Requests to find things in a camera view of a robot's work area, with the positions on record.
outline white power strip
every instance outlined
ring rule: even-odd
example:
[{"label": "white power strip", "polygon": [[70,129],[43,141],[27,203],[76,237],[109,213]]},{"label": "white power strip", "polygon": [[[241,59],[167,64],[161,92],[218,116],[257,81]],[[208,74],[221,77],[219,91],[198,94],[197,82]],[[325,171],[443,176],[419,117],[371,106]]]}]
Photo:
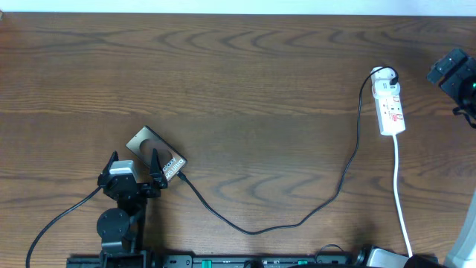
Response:
[{"label": "white power strip", "polygon": [[372,94],[375,98],[380,134],[396,135],[405,130],[402,103],[400,102],[400,85],[390,85],[395,72],[384,68],[372,74]]}]

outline white cord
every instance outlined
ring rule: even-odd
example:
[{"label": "white cord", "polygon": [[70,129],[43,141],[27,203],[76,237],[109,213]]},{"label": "white cord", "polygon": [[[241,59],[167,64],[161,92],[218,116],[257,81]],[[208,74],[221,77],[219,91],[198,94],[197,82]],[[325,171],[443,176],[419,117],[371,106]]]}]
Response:
[{"label": "white cord", "polygon": [[393,134],[393,145],[395,147],[395,169],[393,170],[393,195],[395,196],[396,211],[399,214],[400,226],[402,227],[403,238],[405,239],[405,245],[407,246],[408,257],[413,256],[410,246],[410,240],[408,239],[407,228],[405,227],[405,221],[403,220],[402,207],[400,206],[399,198],[399,185],[398,185],[398,172],[399,172],[399,144],[396,141],[396,135]]}]

